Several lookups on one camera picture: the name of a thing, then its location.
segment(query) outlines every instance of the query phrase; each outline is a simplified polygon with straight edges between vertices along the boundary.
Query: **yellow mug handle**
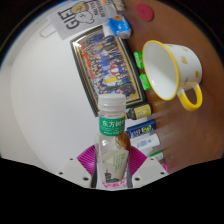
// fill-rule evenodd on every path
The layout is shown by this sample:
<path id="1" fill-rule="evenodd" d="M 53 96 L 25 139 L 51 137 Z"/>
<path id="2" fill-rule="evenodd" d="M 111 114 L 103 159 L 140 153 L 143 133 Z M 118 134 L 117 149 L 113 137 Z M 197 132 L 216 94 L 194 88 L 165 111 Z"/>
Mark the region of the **yellow mug handle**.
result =
<path id="1" fill-rule="evenodd" d="M 196 111 L 202 105 L 202 100 L 203 100 L 202 92 L 201 92 L 201 88 L 198 84 L 195 85 L 194 91 L 195 91 L 196 97 L 197 97 L 196 104 L 193 104 L 190 102 L 190 100 L 187 98 L 187 95 L 184 90 L 182 90 L 181 93 L 178 95 L 181 104 L 188 111 Z"/>

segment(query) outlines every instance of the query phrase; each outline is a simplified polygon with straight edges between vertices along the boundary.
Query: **mug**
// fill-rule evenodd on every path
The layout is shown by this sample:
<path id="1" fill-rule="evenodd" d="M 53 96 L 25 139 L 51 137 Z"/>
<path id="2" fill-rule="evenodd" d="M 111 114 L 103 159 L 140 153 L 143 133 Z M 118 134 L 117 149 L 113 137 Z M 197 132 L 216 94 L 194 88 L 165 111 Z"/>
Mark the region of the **mug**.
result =
<path id="1" fill-rule="evenodd" d="M 161 99 L 171 100 L 177 95 L 186 110 L 195 111 L 200 108 L 202 67 L 191 49 L 152 40 L 145 43 L 142 55 L 151 87 Z M 196 93 L 196 104 L 191 103 L 185 93 L 192 88 Z"/>

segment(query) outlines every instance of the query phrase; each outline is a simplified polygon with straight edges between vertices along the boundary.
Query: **brown surface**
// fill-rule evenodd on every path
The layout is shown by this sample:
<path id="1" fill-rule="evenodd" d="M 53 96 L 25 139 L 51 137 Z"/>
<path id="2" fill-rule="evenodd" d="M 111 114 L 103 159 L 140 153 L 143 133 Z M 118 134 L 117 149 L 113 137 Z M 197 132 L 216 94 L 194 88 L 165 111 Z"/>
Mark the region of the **brown surface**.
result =
<path id="1" fill-rule="evenodd" d="M 202 107 L 186 111 L 178 97 L 164 101 L 153 90 L 147 91 L 158 129 L 161 145 L 153 151 L 164 150 L 165 162 L 170 173 L 189 165 L 222 157 L 224 153 L 224 71 L 222 63 L 204 34 L 190 20 L 169 6 L 154 0 L 123 0 L 124 13 L 132 28 L 127 40 L 132 52 L 142 51 L 148 40 L 180 44 L 192 49 L 201 61 L 203 69 L 200 84 L 203 94 Z M 137 14 L 136 5 L 145 3 L 152 7 L 154 19 L 143 21 Z M 187 91 L 195 103 L 193 90 Z"/>

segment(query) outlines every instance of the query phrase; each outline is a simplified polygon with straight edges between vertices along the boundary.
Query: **green box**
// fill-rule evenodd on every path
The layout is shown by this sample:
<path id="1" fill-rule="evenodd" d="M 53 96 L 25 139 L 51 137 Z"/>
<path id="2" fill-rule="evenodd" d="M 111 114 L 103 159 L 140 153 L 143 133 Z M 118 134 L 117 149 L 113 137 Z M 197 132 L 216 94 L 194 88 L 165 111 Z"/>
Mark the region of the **green box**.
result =
<path id="1" fill-rule="evenodd" d="M 135 61 L 136 61 L 137 67 L 140 68 L 140 69 L 143 69 L 144 65 L 143 65 L 143 60 L 142 60 L 142 53 L 141 52 L 135 52 L 134 56 L 135 56 Z"/>
<path id="2" fill-rule="evenodd" d="M 150 90 L 151 86 L 149 84 L 149 80 L 148 80 L 146 74 L 142 73 L 139 77 L 140 77 L 143 89 L 144 90 Z"/>

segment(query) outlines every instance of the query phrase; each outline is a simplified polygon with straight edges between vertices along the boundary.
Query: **picture frame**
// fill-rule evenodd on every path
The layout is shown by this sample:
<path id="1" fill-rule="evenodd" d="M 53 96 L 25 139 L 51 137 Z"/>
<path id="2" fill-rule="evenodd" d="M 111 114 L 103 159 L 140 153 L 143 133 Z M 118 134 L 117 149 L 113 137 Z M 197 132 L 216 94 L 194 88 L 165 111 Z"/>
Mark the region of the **picture frame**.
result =
<path id="1" fill-rule="evenodd" d="M 100 94 L 126 95 L 127 109 L 146 102 L 134 56 L 125 40 L 112 35 L 105 37 L 103 27 L 98 26 L 70 43 L 95 117 Z"/>

